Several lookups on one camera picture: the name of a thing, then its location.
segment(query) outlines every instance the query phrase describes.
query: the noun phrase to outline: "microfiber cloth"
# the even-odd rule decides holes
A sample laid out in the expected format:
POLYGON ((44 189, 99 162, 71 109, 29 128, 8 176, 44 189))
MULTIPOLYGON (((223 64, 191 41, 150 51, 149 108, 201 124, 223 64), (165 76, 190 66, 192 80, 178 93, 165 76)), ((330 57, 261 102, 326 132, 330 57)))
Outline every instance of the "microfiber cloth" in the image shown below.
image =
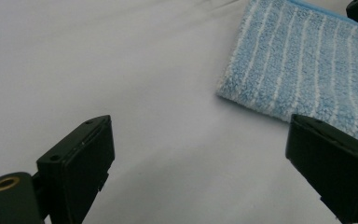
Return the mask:
POLYGON ((297 0, 251 0, 217 94, 358 139, 358 23, 297 0))

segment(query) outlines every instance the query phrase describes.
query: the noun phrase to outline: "white stripe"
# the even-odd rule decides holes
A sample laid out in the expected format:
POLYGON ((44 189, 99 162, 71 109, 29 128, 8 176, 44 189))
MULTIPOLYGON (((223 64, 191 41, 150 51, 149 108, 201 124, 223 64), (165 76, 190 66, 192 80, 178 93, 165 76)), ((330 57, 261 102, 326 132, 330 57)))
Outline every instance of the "white stripe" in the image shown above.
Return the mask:
POLYGON ((283 12, 284 12, 283 9, 284 9, 285 5, 286 5, 286 2, 283 2, 282 7, 280 8, 278 21, 277 21, 277 23, 275 25, 274 31, 272 32, 271 39, 268 42, 268 51, 267 51, 267 57, 266 57, 267 59, 266 59, 266 62, 264 63, 263 71, 261 73, 260 82, 257 84, 257 87, 255 88, 255 95, 254 95, 254 97, 252 97, 250 107, 252 107, 255 104, 255 100, 258 97, 258 93, 259 93, 261 84, 263 83, 264 78, 266 76, 266 70, 267 70, 267 67, 269 65, 269 60, 271 58, 271 49, 272 48, 270 46, 272 46, 272 42, 275 39, 275 35, 276 35, 277 31, 278 31, 278 28, 281 27, 281 25, 282 25, 282 15, 283 15, 283 12))
POLYGON ((341 21, 338 22, 337 26, 336 26, 336 30, 334 32, 334 37, 333 37, 333 61, 332 61, 332 65, 331 65, 331 90, 333 92, 333 99, 334 99, 334 109, 333 109, 333 114, 330 117, 329 120, 329 124, 333 124, 336 121, 337 118, 337 113, 338 113, 338 97, 337 97, 337 93, 336 93, 336 57, 337 57, 337 34, 338 34, 338 28, 339 25, 341 24, 341 21))
POLYGON ((248 67, 247 67, 247 69, 245 71, 244 77, 243 77, 242 82, 240 84, 240 89, 237 90, 237 93, 233 97, 234 101, 238 101, 238 97, 241 95, 243 89, 245 88, 246 79, 248 78, 249 73, 250 73, 250 71, 251 71, 251 69, 252 69, 252 67, 253 67, 253 65, 255 63, 255 56, 257 55, 258 45, 259 45, 258 40, 260 39, 261 34, 263 33, 263 31, 266 28, 266 21, 267 21, 267 18, 269 17, 269 12, 272 9, 272 3, 273 3, 272 1, 269 3, 267 11, 266 11, 266 13, 264 13, 264 17, 263 17, 263 21, 261 23, 261 27, 260 27, 260 29, 258 29, 258 32, 257 32, 257 38, 256 38, 256 42, 255 42, 255 47, 254 47, 254 50, 253 50, 253 53, 252 53, 252 59, 249 62, 248 67))
POLYGON ((350 95, 350 101, 351 101, 351 104, 353 106, 353 112, 354 112, 354 118, 353 118, 353 126, 350 127, 350 129, 348 130, 348 133, 352 133, 352 134, 355 134, 355 136, 358 135, 358 108, 357 108, 357 105, 353 99, 353 92, 352 92, 352 85, 353 85, 353 80, 352 80, 352 77, 353 77, 353 68, 352 68, 352 47, 353 47, 353 43, 351 42, 353 36, 354 36, 354 31, 356 30, 356 27, 353 26, 353 28, 351 29, 351 35, 348 36, 348 39, 347 39, 347 46, 348 46, 348 67, 349 67, 349 78, 348 78, 348 81, 349 81, 349 87, 348 87, 348 90, 349 90, 349 95, 350 95))
POLYGON ((280 75, 278 76, 277 87, 275 89, 274 95, 272 96, 271 104, 269 105, 269 107, 266 110, 267 114, 272 113, 272 110, 275 107, 275 101, 278 98, 279 89, 280 89, 280 87, 282 85, 282 77, 284 76, 283 68, 284 68, 284 65, 286 64, 286 61, 287 61, 286 54, 287 54, 287 50, 289 49, 289 48, 287 48, 287 45, 289 44, 290 34, 292 33, 293 22, 295 21, 295 16, 297 14, 297 11, 298 11, 298 8, 295 8, 295 13, 294 13, 292 19, 289 22, 289 29, 287 31, 287 37, 286 37, 286 40, 284 41, 284 45, 283 45, 283 59, 282 59, 281 69, 280 69, 281 72, 280 72, 280 75))
POLYGON ((320 94, 320 90, 319 90, 319 61, 321 59, 321 45, 322 45, 322 32, 324 30, 324 24, 326 22, 326 17, 324 16, 324 19, 322 21, 322 25, 321 28, 319 30, 319 34, 318 34, 318 46, 316 48, 316 62, 315 62, 315 104, 312 108, 312 111, 310 112, 310 117, 315 117, 316 114, 316 110, 318 109, 319 106, 319 99, 321 98, 321 94, 320 94))
POLYGON ((299 52, 299 57, 300 59, 298 60, 298 66, 297 66, 297 74, 298 74, 298 78, 297 78, 297 83, 296 83, 296 93, 295 93, 295 101, 292 105, 292 109, 290 112, 288 112, 285 116, 288 117, 290 115, 292 115, 298 105, 298 99, 300 98, 300 85, 301 85, 301 81, 303 80, 303 74, 302 74, 302 69, 303 69, 303 59, 304 59, 304 43, 305 43, 305 39, 306 39, 306 35, 304 35, 304 33, 307 31, 308 29, 308 24, 310 22, 310 16, 307 17, 307 19, 304 22, 303 25, 303 29, 301 31, 301 43, 300 43, 300 52, 299 52))
POLYGON ((234 62, 234 58, 237 57, 239 46, 242 44, 243 38, 245 37, 245 35, 246 35, 246 33, 247 33, 248 29, 249 29, 249 26, 251 24, 251 20, 253 18, 253 14, 255 13, 255 10, 257 9, 259 1, 260 0, 257 0, 254 4, 251 4, 249 14, 247 15, 247 17, 245 19, 245 26, 241 30, 241 35, 238 36, 237 45, 236 45, 234 51, 232 52, 232 56, 231 56, 228 68, 227 68, 227 70, 225 72, 224 77, 220 80, 219 84, 217 85, 218 89, 220 89, 223 86, 223 84, 226 82, 227 77, 232 74, 231 69, 232 69, 232 65, 233 65, 233 62, 234 62))

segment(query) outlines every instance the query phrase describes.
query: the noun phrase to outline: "white surface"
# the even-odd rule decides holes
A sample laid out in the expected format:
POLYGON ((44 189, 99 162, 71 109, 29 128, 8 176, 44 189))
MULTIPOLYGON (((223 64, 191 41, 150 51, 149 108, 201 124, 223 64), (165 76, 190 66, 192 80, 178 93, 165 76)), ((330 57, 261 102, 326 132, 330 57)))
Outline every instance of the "white surface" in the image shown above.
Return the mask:
POLYGON ((214 95, 230 2, 0 1, 0 175, 110 114, 117 159, 84 223, 339 223, 284 157, 288 124, 214 95))

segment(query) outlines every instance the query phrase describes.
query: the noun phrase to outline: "folded cloth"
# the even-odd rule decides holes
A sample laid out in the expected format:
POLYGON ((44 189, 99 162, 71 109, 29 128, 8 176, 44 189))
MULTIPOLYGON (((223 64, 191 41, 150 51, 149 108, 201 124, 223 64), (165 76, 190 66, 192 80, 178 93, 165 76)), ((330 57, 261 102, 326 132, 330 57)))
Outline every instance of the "folded cloth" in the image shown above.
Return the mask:
POLYGON ((297 0, 251 0, 217 94, 358 139, 358 23, 297 0))

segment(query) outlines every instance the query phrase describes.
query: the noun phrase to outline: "blue towel edge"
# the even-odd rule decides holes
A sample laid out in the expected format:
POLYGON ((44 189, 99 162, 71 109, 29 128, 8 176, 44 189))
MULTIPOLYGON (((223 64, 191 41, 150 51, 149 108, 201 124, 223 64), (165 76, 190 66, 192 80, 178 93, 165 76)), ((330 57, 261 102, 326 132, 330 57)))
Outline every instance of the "blue towel edge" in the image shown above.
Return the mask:
POLYGON ((358 22, 357 21, 354 21, 348 17, 345 17, 345 16, 342 16, 340 14, 337 14, 336 12, 333 12, 333 11, 330 11, 326 8, 322 8, 322 7, 317 7, 313 4, 310 4, 310 3, 306 3, 306 2, 303 2, 302 0, 287 0, 288 2, 292 3, 292 4, 296 4, 298 5, 299 7, 304 7, 304 8, 309 8, 309 9, 312 9, 312 10, 315 10, 315 11, 319 11, 319 12, 322 12, 328 16, 331 16, 331 17, 335 17, 339 20, 342 20, 342 21, 345 21, 345 22, 348 22, 348 23, 351 23, 353 25, 356 25, 358 26, 358 22))

